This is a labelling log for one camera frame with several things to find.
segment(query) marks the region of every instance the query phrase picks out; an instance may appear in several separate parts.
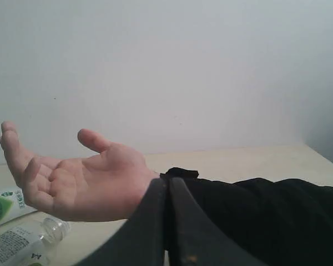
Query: hand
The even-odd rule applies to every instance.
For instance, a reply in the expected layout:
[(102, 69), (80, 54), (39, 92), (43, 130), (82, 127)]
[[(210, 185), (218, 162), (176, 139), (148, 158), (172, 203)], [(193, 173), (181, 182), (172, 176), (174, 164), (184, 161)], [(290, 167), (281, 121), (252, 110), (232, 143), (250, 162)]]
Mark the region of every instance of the hand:
[(13, 123), (1, 128), (0, 144), (26, 203), (66, 221), (128, 218), (159, 176), (140, 152), (91, 130), (80, 130), (78, 140), (98, 155), (59, 160), (23, 147)]

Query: beige table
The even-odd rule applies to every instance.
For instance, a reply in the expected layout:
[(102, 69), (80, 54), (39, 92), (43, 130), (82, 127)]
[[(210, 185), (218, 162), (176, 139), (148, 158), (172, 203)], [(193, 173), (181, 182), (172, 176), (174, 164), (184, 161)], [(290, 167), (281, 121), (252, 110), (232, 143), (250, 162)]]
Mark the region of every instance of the beige table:
[[(252, 177), (272, 181), (301, 178), (317, 185), (333, 186), (333, 164), (307, 146), (277, 146), (148, 155), (148, 165), (158, 171), (179, 166), (196, 169), (201, 178), (236, 182)], [(0, 166), (0, 188), (13, 185), (6, 166)], [(43, 220), (44, 213), (34, 213), (0, 227), (0, 234), (27, 220)], [(71, 234), (59, 245), (54, 266), (72, 265), (98, 248), (123, 224), (73, 223)]]

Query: white wall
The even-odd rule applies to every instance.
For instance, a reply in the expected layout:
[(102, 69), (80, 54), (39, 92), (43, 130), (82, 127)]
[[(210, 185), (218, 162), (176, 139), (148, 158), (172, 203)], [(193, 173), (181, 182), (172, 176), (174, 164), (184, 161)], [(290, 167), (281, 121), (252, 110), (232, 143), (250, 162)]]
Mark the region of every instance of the white wall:
[(333, 0), (1, 0), (6, 119), (58, 157), (89, 154), (81, 127), (144, 152), (333, 155)]

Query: bottle cap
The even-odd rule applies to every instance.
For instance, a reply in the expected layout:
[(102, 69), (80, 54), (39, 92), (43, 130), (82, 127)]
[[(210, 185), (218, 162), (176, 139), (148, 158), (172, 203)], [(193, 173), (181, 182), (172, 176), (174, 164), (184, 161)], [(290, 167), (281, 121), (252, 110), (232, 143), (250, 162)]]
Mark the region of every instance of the bottle cap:
[(70, 222), (63, 221), (53, 216), (45, 218), (43, 220), (43, 225), (57, 242), (66, 237), (72, 229)]

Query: table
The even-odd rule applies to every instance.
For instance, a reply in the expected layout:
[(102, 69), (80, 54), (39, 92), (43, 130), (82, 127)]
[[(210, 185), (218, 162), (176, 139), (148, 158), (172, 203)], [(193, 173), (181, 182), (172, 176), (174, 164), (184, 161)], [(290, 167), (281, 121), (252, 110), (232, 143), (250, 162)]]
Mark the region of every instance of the table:
[[(300, 178), (317, 185), (333, 186), (333, 163), (305, 145), (251, 147), (215, 151), (146, 155), (157, 172), (179, 166), (198, 170), (200, 178), (236, 182), (253, 177), (271, 181)], [(6, 166), (0, 166), (0, 188), (13, 186)], [(0, 234), (29, 219), (42, 221), (46, 214), (32, 213), (0, 227)], [(109, 239), (124, 221), (74, 222), (72, 231), (58, 246), (51, 265), (67, 266), (81, 260)]]

